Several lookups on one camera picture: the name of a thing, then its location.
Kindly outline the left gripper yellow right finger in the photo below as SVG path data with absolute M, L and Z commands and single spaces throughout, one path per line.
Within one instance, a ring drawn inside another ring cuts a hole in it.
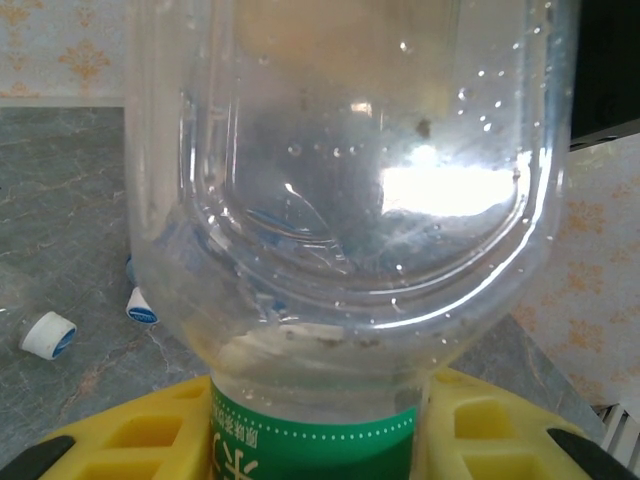
M 430 379 L 415 479 L 635 479 L 577 426 L 452 369 Z

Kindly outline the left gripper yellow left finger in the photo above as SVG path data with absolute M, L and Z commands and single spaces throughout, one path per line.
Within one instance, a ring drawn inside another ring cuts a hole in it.
M 210 378 L 68 424 L 12 460 L 14 479 L 211 479 Z

